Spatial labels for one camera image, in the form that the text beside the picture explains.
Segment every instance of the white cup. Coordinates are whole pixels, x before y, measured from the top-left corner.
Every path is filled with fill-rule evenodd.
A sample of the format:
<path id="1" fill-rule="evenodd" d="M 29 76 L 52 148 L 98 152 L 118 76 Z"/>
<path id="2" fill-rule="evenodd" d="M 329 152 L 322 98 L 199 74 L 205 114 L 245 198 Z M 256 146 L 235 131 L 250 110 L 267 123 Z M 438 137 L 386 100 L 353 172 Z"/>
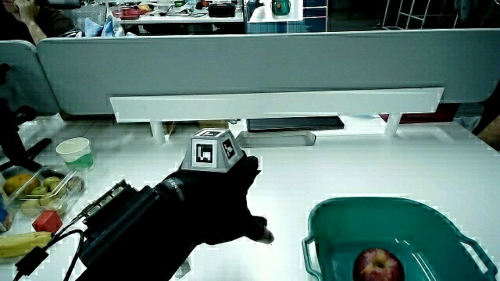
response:
<path id="1" fill-rule="evenodd" d="M 55 151 L 68 167 L 81 170 L 94 165 L 90 141 L 84 137 L 75 137 L 58 144 Z"/>

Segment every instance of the finger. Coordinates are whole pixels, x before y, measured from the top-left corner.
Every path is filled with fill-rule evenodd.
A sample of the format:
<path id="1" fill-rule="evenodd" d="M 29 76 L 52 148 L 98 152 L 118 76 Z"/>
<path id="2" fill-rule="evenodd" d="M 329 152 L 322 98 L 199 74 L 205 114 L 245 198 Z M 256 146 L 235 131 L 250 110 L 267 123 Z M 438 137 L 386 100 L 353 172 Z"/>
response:
<path id="1" fill-rule="evenodd" d="M 264 235 L 262 235 L 262 239 L 257 240 L 256 242 L 271 244 L 274 241 L 274 235 L 271 233 L 267 227 L 264 227 Z"/>
<path id="2" fill-rule="evenodd" d="M 267 220 L 262 217 L 252 217 L 246 224 L 245 236 L 260 243 L 271 243 L 273 234 L 267 229 Z"/>

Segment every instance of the banana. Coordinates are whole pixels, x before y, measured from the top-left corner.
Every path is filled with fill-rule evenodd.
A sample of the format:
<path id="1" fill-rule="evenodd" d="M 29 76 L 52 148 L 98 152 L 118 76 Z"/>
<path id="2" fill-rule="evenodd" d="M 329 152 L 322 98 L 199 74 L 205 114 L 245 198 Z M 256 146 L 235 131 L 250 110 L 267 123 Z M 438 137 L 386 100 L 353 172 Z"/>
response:
<path id="1" fill-rule="evenodd" d="M 0 258 L 12 258 L 29 253 L 36 246 L 45 246 L 52 238 L 50 231 L 0 236 Z"/>

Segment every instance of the marker cube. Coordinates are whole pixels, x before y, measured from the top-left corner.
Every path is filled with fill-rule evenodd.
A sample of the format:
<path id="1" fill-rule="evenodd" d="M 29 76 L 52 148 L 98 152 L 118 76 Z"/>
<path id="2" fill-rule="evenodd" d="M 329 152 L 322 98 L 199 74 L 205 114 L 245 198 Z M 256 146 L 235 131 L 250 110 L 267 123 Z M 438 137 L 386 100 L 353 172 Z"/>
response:
<path id="1" fill-rule="evenodd" d="M 243 151 L 230 130 L 205 128 L 191 136 L 181 168 L 225 173 L 242 157 Z"/>

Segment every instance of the white table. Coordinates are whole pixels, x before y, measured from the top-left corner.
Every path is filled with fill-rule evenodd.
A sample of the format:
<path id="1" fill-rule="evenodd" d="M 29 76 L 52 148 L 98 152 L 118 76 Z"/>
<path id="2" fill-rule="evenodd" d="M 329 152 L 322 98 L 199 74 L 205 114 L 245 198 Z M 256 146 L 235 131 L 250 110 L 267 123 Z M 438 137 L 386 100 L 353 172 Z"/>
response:
<path id="1" fill-rule="evenodd" d="M 309 233 L 309 212 L 331 197 L 367 195 L 406 197 L 436 208 L 500 267 L 497 151 L 457 123 L 401 125 L 395 137 L 386 137 L 379 119 L 344 116 L 343 121 L 345 130 L 316 132 L 312 147 L 246 150 L 259 158 L 262 170 L 248 193 L 248 206 L 253 215 L 268 218 L 276 239 L 271 245 L 247 238 L 200 245 L 191 253 L 192 270 L 182 280 L 314 280 L 305 271 L 301 249 Z M 53 118 L 24 123 L 20 134 L 27 145 L 39 137 L 54 140 L 35 159 L 44 164 L 61 163 L 55 155 L 60 141 L 80 136 L 91 140 L 95 168 L 87 175 L 85 194 L 63 220 L 68 223 L 121 179 L 137 189 L 154 186 L 177 169 L 188 137 L 197 130 L 179 125 L 165 144 L 157 144 L 146 123 L 64 123 Z M 18 216 L 11 233 L 30 228 L 30 222 Z M 77 236 L 56 244 L 24 280 L 62 280 L 76 245 Z M 71 279 L 83 270 L 78 262 Z M 0 279 L 14 275 L 13 263 L 0 264 Z"/>

